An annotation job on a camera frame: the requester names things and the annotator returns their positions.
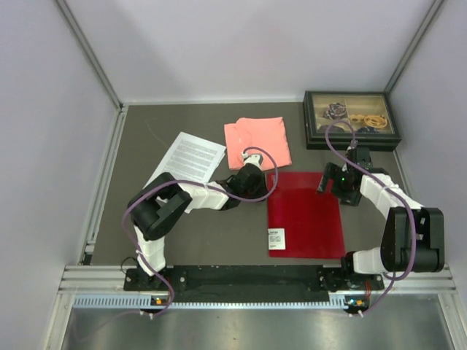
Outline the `red plastic folder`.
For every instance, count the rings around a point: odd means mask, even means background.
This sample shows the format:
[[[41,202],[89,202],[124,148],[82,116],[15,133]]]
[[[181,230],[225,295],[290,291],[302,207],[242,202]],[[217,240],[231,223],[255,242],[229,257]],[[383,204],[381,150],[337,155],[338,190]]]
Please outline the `red plastic folder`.
[[[266,181],[274,192],[267,199],[270,257],[332,260],[344,256],[339,201],[317,191],[320,172],[281,171]]]

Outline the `white printed paper stack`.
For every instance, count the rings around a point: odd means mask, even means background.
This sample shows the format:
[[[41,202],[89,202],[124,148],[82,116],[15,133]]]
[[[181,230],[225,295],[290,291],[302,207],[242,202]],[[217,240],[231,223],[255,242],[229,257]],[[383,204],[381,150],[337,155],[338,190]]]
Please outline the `white printed paper stack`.
[[[145,187],[164,172],[178,180],[205,184],[225,157],[225,151],[226,147],[221,144],[180,132]]]

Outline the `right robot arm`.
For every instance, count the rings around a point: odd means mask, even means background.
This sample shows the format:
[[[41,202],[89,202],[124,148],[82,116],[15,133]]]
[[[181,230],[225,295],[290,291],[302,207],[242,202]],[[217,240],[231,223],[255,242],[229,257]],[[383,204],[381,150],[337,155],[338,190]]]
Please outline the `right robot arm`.
[[[342,283],[351,289],[368,275],[401,280],[409,273],[438,273],[445,264],[444,215],[411,199],[383,168],[373,165],[366,147],[349,148],[344,165],[325,165],[318,193],[330,191],[342,204],[370,201],[385,219],[381,244],[342,258]]]

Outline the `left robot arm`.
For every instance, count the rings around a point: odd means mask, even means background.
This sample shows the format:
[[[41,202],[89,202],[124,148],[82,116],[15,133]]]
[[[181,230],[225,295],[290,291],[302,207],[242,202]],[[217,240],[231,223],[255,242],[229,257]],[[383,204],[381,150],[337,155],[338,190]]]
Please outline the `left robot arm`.
[[[165,282],[165,238],[178,229],[178,222],[200,211],[223,212],[240,203],[260,202],[271,194],[266,185],[264,154],[249,149],[243,165],[228,178],[206,184],[176,179],[167,172],[148,182],[127,204],[123,223],[131,223],[140,280],[150,289]]]

